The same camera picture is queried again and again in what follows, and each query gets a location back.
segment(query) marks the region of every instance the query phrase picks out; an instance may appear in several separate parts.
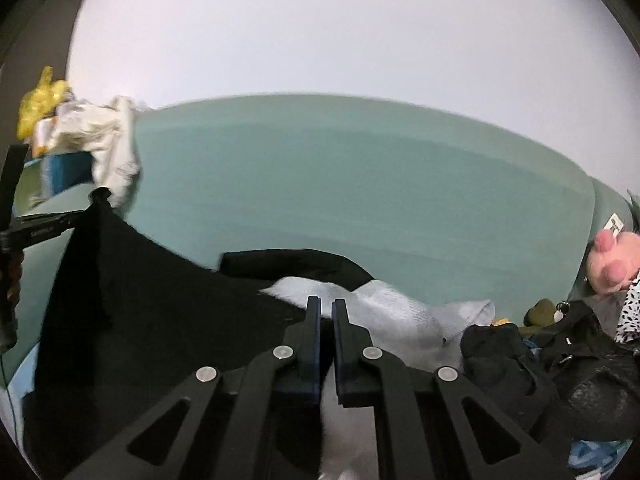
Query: yellow bag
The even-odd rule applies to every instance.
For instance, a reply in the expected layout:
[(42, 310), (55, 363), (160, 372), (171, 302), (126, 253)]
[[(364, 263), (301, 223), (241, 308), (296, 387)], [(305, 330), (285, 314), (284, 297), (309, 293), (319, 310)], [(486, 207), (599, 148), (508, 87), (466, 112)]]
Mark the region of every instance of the yellow bag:
[(64, 100), (69, 84), (63, 79), (52, 83), (52, 77), (53, 69), (44, 67), (38, 86), (21, 99), (18, 139), (31, 137), (36, 123)]

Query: black bag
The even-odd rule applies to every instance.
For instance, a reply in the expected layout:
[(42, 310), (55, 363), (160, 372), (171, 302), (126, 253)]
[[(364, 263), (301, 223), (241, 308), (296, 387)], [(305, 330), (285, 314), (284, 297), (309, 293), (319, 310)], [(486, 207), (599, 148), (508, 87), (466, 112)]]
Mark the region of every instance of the black bag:
[(624, 440), (640, 433), (638, 351), (602, 331), (583, 301), (566, 304), (557, 323), (532, 341), (562, 400), (561, 416), (574, 438)]

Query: pink pig plush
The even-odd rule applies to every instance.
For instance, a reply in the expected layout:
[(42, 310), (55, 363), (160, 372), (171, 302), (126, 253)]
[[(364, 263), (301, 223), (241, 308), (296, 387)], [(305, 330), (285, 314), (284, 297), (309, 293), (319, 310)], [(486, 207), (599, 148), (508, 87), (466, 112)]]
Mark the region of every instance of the pink pig plush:
[(629, 288), (640, 270), (640, 236), (622, 232), (614, 238), (603, 229), (587, 256), (587, 278), (596, 294)]

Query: triangular cutout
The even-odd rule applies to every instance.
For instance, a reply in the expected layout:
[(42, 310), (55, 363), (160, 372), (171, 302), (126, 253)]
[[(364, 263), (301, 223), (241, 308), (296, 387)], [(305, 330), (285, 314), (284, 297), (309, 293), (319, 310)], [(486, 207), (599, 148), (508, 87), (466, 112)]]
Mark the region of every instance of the triangular cutout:
[(487, 464), (498, 463), (520, 452), (520, 443), (473, 399), (463, 399), (462, 407)]
[(163, 416), (139, 434), (127, 446), (127, 451), (152, 465), (162, 465), (189, 412), (189, 406), (190, 402), (187, 399), (176, 402)]

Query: headboard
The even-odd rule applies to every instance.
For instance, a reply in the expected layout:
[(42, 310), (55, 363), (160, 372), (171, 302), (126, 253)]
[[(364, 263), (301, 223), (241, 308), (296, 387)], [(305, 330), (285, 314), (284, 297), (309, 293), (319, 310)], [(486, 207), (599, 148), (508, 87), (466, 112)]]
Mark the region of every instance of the headboard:
[(328, 95), (242, 96), (142, 114), (127, 221), (207, 267), (314, 248), (429, 304), (494, 300), (520, 322), (574, 283), (594, 209), (559, 153), (438, 110)]

